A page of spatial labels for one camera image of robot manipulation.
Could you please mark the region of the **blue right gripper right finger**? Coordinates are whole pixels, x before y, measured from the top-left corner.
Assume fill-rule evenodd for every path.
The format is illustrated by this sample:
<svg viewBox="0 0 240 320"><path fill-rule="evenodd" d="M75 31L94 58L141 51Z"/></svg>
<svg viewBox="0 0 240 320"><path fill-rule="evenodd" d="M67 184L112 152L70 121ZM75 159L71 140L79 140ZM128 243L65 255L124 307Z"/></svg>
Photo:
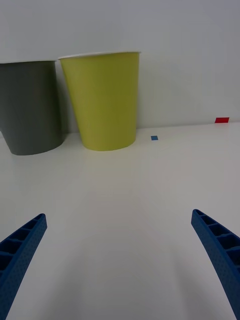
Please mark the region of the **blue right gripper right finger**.
<svg viewBox="0 0 240 320"><path fill-rule="evenodd" d="M240 319L240 238L198 209L192 211L191 225L208 254L236 319Z"/></svg>

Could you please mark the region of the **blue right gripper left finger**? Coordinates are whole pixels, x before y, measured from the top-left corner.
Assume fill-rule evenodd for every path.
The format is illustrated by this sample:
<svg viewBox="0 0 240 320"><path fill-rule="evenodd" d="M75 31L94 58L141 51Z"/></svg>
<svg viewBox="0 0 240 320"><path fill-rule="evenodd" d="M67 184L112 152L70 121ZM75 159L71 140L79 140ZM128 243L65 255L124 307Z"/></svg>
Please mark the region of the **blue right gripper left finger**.
<svg viewBox="0 0 240 320"><path fill-rule="evenodd" d="M47 229L41 213L0 243L0 319L5 320Z"/></svg>

